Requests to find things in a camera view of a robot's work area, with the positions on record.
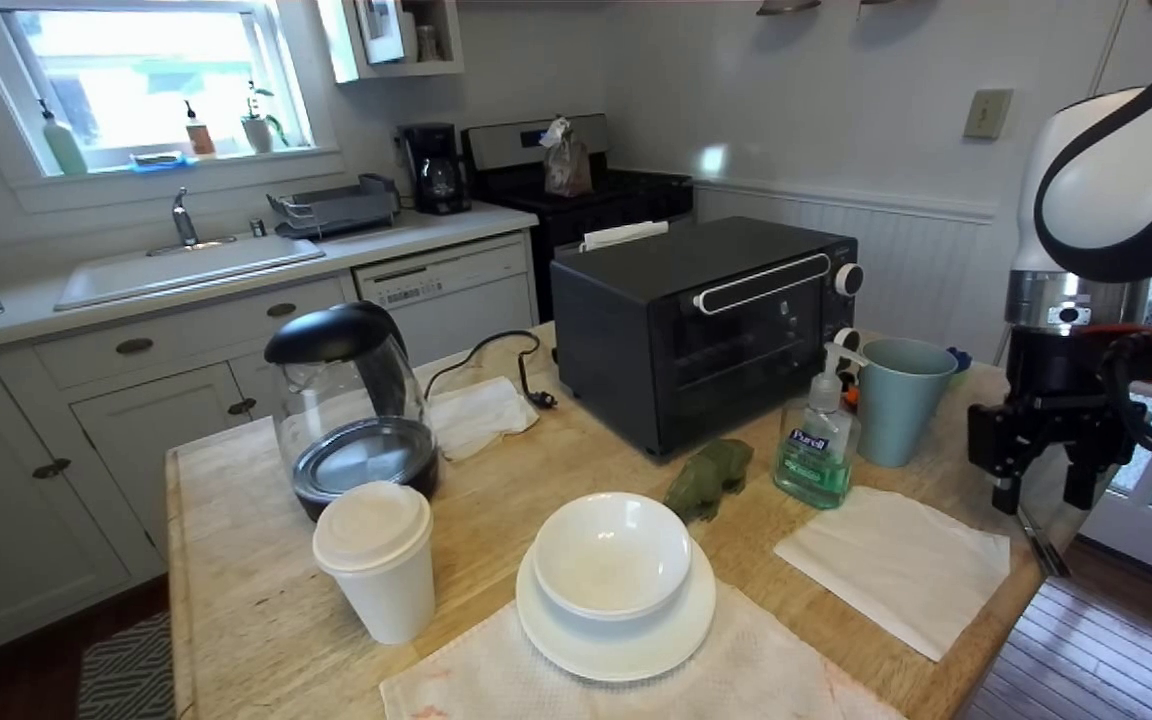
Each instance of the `window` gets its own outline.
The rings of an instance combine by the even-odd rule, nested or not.
[[[194,159],[188,108],[215,159],[318,147],[264,0],[0,0],[0,28],[0,60],[16,60],[0,66],[16,119],[41,128],[46,101],[87,172]],[[27,143],[46,174],[59,174],[41,130]]]

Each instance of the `glass kettle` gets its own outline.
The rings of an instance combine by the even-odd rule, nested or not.
[[[288,478],[318,521],[357,483],[437,491],[437,447],[409,349],[377,305],[337,305],[291,317],[264,360],[279,366],[276,416]]]

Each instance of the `butcher block counter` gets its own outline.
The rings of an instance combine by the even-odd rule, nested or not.
[[[442,386],[514,370],[514,340]],[[531,386],[560,397],[524,435],[442,462],[431,501],[437,615],[405,648],[373,645],[312,559],[312,525],[286,478],[274,420],[167,453],[175,717],[386,717],[382,680],[431,654],[514,603],[516,569],[549,513],[586,491],[663,495],[682,458],[654,462],[572,397],[549,356]],[[989,475],[965,458],[965,409],[1003,397],[993,366],[965,370],[931,420],[924,456],[902,470],[851,458],[855,483],[915,495],[981,530],[1012,536],[1012,576],[931,664],[851,610],[773,542],[817,513],[773,489],[780,413],[729,435],[754,442],[748,483],[714,521],[688,525],[715,576],[910,717],[954,717],[989,672],[1045,572],[1016,525],[989,504]]]

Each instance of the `coffee maker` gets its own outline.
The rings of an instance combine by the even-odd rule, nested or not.
[[[467,213],[467,180],[462,167],[451,124],[405,124],[398,143],[412,174],[415,213]]]
[[[318,521],[357,483],[437,491],[437,442],[402,329],[382,305],[337,305],[291,317],[264,360],[279,366],[279,453],[305,513]]]

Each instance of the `faucet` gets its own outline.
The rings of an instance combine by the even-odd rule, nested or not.
[[[194,226],[194,215],[184,207],[184,193],[175,193],[175,199],[174,199],[174,225],[175,225],[179,249],[201,249],[203,244],[201,226]]]

